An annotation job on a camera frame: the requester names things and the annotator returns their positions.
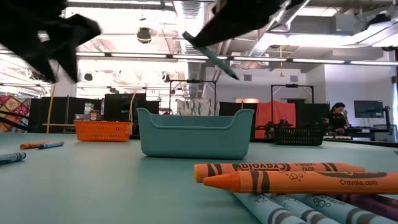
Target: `desk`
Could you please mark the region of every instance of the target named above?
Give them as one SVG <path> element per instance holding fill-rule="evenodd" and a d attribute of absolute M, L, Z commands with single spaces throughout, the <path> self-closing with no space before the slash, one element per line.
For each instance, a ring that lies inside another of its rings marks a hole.
<path fill-rule="evenodd" d="M 145 157 L 139 141 L 1 133 L 0 153 L 43 140 L 62 140 L 65 146 L 25 150 L 24 162 L 0 166 L 2 223 L 259 223 L 231 193 L 195 183 L 193 165 L 209 160 Z M 398 171 L 397 158 L 388 147 L 341 142 L 319 147 L 251 143 L 240 162 L 347 162 Z"/>

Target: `ductwork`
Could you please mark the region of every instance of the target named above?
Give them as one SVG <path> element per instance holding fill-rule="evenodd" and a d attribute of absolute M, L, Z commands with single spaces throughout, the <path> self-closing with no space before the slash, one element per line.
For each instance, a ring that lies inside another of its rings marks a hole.
<path fill-rule="evenodd" d="M 187 31 L 192 36 L 196 36 L 205 23 L 207 3 L 198 1 L 175 1 L 174 6 L 178 14 L 180 34 Z M 181 40 L 180 45 L 183 54 L 201 54 L 186 40 Z M 188 62 L 187 70 L 185 71 L 185 78 L 198 79 L 200 76 L 200 69 L 200 63 Z M 198 85 L 188 86 L 188 89 L 191 97 L 195 97 L 197 95 Z"/>
<path fill-rule="evenodd" d="M 277 15 L 273 20 L 268 23 L 265 29 L 265 34 L 259 39 L 257 44 L 246 54 L 249 57 L 261 57 L 268 47 L 271 45 L 272 38 L 275 37 L 275 34 L 269 34 L 267 31 L 269 30 L 277 30 L 287 32 L 290 30 L 290 24 L 297 16 L 299 11 L 304 8 L 310 0 L 304 1 L 302 4 L 299 4 L 289 10 L 280 10 L 277 12 Z"/>

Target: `woman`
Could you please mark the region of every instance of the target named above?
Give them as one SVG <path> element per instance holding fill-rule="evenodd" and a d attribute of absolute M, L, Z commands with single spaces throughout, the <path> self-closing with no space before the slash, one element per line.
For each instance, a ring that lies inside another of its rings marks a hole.
<path fill-rule="evenodd" d="M 325 118 L 325 122 L 336 133 L 344 133 L 345 128 L 349 126 L 347 111 L 344 110 L 345 107 L 344 103 L 336 103 Z"/>

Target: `dark hair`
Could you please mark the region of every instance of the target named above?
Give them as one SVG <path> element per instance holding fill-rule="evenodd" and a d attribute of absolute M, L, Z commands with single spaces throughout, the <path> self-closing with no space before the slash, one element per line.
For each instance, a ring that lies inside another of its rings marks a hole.
<path fill-rule="evenodd" d="M 333 107 L 331 108 L 330 112 L 331 112 L 331 113 L 334 112 L 334 110 L 335 110 L 336 108 L 339 108 L 339 107 L 345 108 L 346 105 L 345 105 L 344 103 L 338 102 L 338 103 L 336 103 L 336 104 L 333 105 Z"/>

